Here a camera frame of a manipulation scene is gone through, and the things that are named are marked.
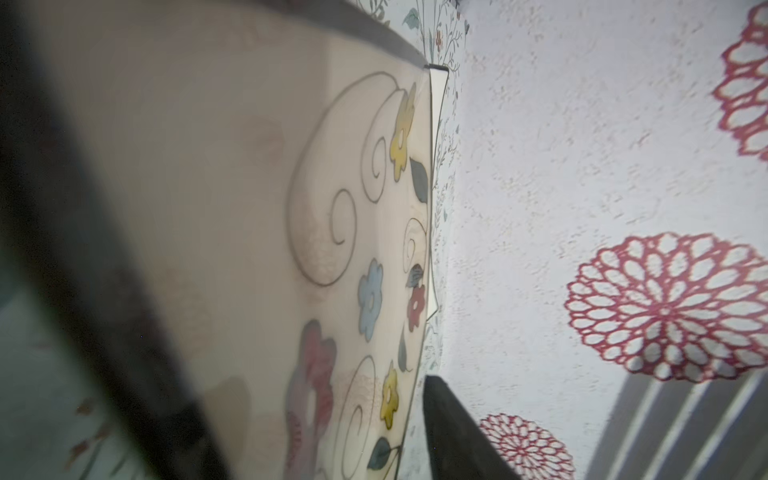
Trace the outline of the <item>large black square plate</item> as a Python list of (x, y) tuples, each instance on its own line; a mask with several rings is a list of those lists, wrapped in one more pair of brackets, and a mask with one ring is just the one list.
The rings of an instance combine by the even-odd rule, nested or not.
[[(349, 1), (18, 1), (227, 479), (395, 479), (424, 338), (427, 63)], [(1, 475), (163, 479), (1, 217)]]

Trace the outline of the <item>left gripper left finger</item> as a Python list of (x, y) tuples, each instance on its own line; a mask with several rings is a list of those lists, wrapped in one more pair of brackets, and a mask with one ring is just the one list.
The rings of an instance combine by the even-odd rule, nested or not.
[(1, 217), (21, 270), (154, 472), (229, 478), (18, 1), (1, 5)]

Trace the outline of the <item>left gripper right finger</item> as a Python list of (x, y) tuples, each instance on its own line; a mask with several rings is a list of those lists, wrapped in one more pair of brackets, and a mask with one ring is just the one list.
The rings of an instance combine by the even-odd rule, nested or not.
[(439, 376), (425, 377), (423, 414), (433, 479), (520, 479)]

